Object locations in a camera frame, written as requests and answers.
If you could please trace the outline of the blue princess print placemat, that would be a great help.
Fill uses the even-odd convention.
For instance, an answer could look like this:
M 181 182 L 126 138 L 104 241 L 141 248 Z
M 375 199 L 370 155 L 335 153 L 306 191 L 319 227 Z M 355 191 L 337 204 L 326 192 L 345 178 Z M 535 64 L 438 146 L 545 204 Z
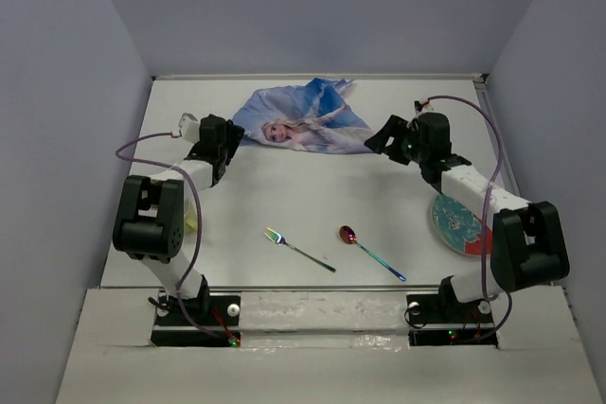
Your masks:
M 353 112 L 348 96 L 353 80 L 312 79 L 305 85 L 258 89 L 232 120 L 247 139 L 297 151 L 326 154 L 366 154 L 374 135 Z

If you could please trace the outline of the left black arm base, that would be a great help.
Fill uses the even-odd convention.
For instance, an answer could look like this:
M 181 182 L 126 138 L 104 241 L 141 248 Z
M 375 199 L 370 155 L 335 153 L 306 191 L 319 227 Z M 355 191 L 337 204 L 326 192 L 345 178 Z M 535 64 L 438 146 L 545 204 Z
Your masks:
M 156 347 L 238 348 L 241 346 L 241 295 L 213 293 L 205 300 L 207 308 L 186 300 L 182 311 L 176 298 L 164 290 L 149 297 L 153 307 L 150 343 Z

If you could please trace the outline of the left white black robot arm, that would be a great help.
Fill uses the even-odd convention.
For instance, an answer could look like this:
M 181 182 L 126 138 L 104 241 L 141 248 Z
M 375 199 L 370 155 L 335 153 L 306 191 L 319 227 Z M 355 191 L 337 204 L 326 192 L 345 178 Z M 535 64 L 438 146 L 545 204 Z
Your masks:
M 112 242 L 130 259 L 143 263 L 167 294 L 166 307 L 176 307 L 185 321 L 198 324 L 209 312 L 209 288 L 183 252 L 186 211 L 199 222 L 199 192 L 219 183 L 233 159 L 244 128 L 210 114 L 199 120 L 183 114 L 176 132 L 161 137 L 191 144 L 186 157 L 173 164 L 132 158 L 132 163 L 160 167 L 151 176 L 130 175 L 122 186 Z

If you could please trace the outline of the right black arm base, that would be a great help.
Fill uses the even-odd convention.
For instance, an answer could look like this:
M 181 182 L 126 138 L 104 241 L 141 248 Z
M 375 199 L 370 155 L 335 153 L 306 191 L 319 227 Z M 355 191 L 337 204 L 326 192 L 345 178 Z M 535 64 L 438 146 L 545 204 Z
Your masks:
M 403 318 L 412 347 L 498 345 L 491 306 L 483 300 L 446 308 L 436 293 L 413 293 Z

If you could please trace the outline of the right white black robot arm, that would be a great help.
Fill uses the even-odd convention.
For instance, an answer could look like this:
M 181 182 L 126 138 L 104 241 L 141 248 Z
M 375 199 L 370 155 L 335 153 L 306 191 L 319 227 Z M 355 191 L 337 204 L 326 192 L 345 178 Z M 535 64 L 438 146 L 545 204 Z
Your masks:
M 421 114 L 412 121 L 392 115 L 365 146 L 399 164 L 418 164 L 427 184 L 462 204 L 490 229 L 485 263 L 475 272 L 441 281 L 436 309 L 443 319 L 460 319 L 471 302 L 548 284 L 570 273 L 557 208 L 550 202 L 529 202 L 492 184 L 469 160 L 453 153 L 444 114 Z

